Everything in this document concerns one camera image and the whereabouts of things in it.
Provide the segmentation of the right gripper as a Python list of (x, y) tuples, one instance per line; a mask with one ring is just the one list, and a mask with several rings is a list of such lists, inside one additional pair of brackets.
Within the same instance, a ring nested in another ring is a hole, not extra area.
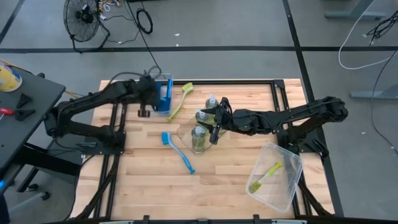
[(219, 131), (225, 129), (239, 134), (247, 134), (246, 130), (242, 130), (235, 122), (238, 120), (237, 117), (233, 116), (232, 107), (229, 103), (229, 99), (222, 97), (219, 105), (214, 108), (205, 108), (201, 110), (204, 113), (212, 114), (216, 116), (216, 126), (210, 128), (209, 141), (213, 145), (217, 145), (219, 137)]

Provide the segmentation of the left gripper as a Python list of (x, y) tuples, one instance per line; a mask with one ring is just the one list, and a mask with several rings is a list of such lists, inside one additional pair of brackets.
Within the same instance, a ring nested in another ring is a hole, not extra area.
[[(151, 105), (157, 108), (160, 105), (160, 92), (156, 81), (151, 76), (140, 77), (138, 83), (138, 92), (141, 104)], [(149, 110), (138, 110), (138, 117), (150, 117)]]

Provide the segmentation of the clear yellow-green soap pump bottle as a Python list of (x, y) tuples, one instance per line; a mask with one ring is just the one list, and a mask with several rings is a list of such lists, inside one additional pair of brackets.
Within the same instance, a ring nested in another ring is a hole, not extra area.
[(205, 103), (205, 108), (212, 109), (214, 107), (217, 107), (218, 105), (219, 105), (218, 100), (215, 98), (214, 94), (210, 93), (209, 98)]
[(197, 124), (208, 124), (209, 115), (202, 110), (197, 110), (197, 112), (195, 113), (195, 119), (197, 121)]

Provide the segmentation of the soap bottle with method label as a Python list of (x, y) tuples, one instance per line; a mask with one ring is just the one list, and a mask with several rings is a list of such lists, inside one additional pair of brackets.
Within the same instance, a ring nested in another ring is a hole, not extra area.
[(205, 150), (206, 131), (201, 126), (195, 126), (192, 131), (192, 150), (195, 152), (203, 152)]

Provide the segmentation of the blue dish brush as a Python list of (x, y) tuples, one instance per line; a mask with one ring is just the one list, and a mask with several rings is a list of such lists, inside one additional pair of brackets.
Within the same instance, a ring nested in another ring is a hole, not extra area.
[(162, 132), (162, 143), (164, 145), (170, 146), (179, 154), (179, 156), (182, 158), (184, 164), (186, 165), (187, 169), (189, 170), (190, 174), (195, 173), (195, 170), (193, 169), (193, 167), (192, 167), (190, 161), (188, 160), (188, 158), (186, 157), (186, 155), (173, 143), (172, 136), (170, 133)]

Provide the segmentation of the yellow dish brush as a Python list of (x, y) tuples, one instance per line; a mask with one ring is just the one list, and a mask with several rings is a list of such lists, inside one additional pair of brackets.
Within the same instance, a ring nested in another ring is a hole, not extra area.
[(271, 176), (275, 171), (277, 171), (279, 168), (282, 167), (282, 163), (281, 162), (277, 162), (276, 165), (274, 167), (272, 167), (271, 169), (269, 169), (263, 177), (261, 177), (259, 180), (253, 182), (250, 186), (249, 186), (249, 193), (253, 194), (256, 191), (258, 191), (261, 186), (264, 184), (265, 180)]
[(182, 87), (182, 90), (183, 90), (183, 94), (182, 94), (181, 100), (180, 100), (179, 104), (177, 105), (177, 107), (169, 115), (168, 120), (173, 119), (175, 117), (175, 115), (180, 111), (187, 95), (194, 90), (193, 83), (190, 82), (190, 83), (185, 84)]

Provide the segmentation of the small clear plastic bin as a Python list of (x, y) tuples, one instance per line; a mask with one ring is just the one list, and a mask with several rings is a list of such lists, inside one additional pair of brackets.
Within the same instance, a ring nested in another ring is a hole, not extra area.
[[(168, 79), (170, 79), (170, 78), (173, 79), (173, 76), (171, 76), (171, 74), (169, 74), (169, 73), (166, 73), (166, 74), (161, 73), (159, 77), (156, 74), (150, 74), (150, 73), (147, 74), (146, 76), (151, 76), (156, 81), (156, 83), (157, 82), (161, 82), (164, 85), (167, 85), (167, 80)], [(153, 108), (153, 107), (152, 107), (152, 109), (156, 113), (161, 115), (161, 116), (168, 116), (170, 114), (171, 109), (172, 109), (172, 105), (171, 105), (171, 108), (169, 108), (168, 111), (156, 111), (155, 108)]]

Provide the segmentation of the clear plastic tub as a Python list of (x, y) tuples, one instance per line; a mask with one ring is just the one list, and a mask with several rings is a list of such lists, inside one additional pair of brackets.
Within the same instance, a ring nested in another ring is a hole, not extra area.
[[(281, 162), (282, 167), (269, 176), (258, 191), (250, 194), (249, 186), (263, 177), (277, 162)], [(260, 150), (259, 157), (246, 183), (245, 191), (264, 205), (278, 212), (286, 213), (292, 204), (302, 171), (301, 157), (268, 142)]]

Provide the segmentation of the black floor fan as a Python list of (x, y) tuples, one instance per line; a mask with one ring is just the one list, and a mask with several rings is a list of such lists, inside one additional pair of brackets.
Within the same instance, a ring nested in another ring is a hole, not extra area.
[[(100, 14), (100, 0), (65, 0), (63, 23), (74, 51), (82, 54), (97, 52), (103, 48), (109, 39), (110, 31), (101, 22)], [(88, 42), (97, 34), (99, 28), (103, 28), (106, 34), (98, 47), (86, 50), (77, 49), (77, 42)]]

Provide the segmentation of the black triangular part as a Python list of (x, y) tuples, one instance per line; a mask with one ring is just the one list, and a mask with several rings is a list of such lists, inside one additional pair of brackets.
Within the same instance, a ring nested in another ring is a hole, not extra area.
[(36, 110), (15, 110), (14, 117), (17, 121), (23, 121), (30, 115), (34, 114)]
[(16, 108), (19, 109), (32, 101), (33, 101), (33, 99), (31, 97), (29, 97), (28, 95), (26, 95), (24, 93), (21, 93), (19, 101), (17, 102)]

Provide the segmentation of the yellow round container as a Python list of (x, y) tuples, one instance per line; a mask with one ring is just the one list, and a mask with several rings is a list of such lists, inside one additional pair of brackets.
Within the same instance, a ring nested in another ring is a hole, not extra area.
[(22, 78), (10, 66), (0, 61), (0, 91), (12, 92), (22, 85)]

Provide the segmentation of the grey desk foot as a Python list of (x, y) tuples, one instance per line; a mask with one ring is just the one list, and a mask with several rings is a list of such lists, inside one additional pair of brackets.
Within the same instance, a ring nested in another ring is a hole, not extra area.
[(398, 84), (384, 91), (351, 91), (349, 95), (358, 99), (398, 100)]

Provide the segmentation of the grey desk leg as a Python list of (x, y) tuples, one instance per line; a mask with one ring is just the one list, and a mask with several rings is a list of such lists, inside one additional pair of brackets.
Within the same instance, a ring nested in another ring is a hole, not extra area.
[(376, 21), (386, 17), (383, 12), (369, 11), (375, 0), (360, 0), (350, 11), (326, 11), (324, 16), (328, 19), (349, 19)]

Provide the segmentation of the clear handled caddy bin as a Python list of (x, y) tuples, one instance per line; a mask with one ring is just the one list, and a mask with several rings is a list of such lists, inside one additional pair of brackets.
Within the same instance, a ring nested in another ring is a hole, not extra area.
[[(208, 124), (210, 124), (212, 126), (215, 126), (215, 121), (214, 121), (214, 117), (215, 116), (212, 115), (212, 114), (208, 114), (208, 115), (209, 115)], [(192, 150), (192, 135), (191, 135), (191, 131), (192, 131), (192, 129), (195, 126), (201, 126), (206, 131), (206, 135), (205, 135), (205, 150), (203, 152), (195, 152), (195, 151)], [(210, 141), (209, 141), (209, 138), (210, 138), (209, 130), (206, 129), (202, 124), (197, 124), (197, 121), (195, 119), (195, 115), (189, 122), (187, 122), (186, 124), (181, 125), (181, 127), (179, 127), (177, 129), (177, 136), (182, 140), (184, 145), (187, 148), (189, 148), (197, 156), (204, 154), (208, 149), (210, 149), (213, 146), (210, 143)]]

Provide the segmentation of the black aluminium table frame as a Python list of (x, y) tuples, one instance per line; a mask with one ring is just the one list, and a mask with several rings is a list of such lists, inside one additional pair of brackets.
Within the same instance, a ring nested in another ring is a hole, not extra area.
[[(112, 220), (231, 220), (292, 218), (312, 215), (315, 210), (302, 194), (286, 213), (278, 212), (250, 197), (245, 186), (261, 147), (276, 143), (275, 135), (245, 136), (226, 133), (216, 146), (195, 155), (177, 136), (177, 129), (189, 122), (204, 106), (210, 93), (227, 97), (233, 108), (284, 110), (305, 103), (300, 80), (195, 80), (174, 119), (152, 113), (137, 115), (130, 105), (125, 116), (126, 148), (119, 159), (116, 180), (105, 190), (94, 217)], [(162, 132), (186, 155), (190, 174), (179, 154), (162, 143)]]

